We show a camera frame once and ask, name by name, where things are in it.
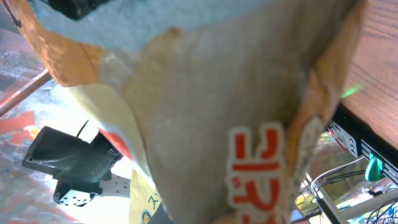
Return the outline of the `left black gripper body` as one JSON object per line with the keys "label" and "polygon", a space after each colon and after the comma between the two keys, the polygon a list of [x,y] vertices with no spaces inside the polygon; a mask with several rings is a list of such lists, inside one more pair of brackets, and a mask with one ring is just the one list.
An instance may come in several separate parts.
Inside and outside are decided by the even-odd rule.
{"label": "left black gripper body", "polygon": [[83,207],[95,197],[129,198],[131,180],[111,172],[122,157],[101,133],[86,142],[46,126],[29,146],[22,165],[57,181],[55,203]]}

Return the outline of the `cream snack bag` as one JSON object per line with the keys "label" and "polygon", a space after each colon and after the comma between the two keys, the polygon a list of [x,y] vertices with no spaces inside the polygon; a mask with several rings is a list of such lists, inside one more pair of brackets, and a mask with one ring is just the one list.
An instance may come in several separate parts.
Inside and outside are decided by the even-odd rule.
{"label": "cream snack bag", "polygon": [[288,223],[359,0],[4,1],[175,223]]}

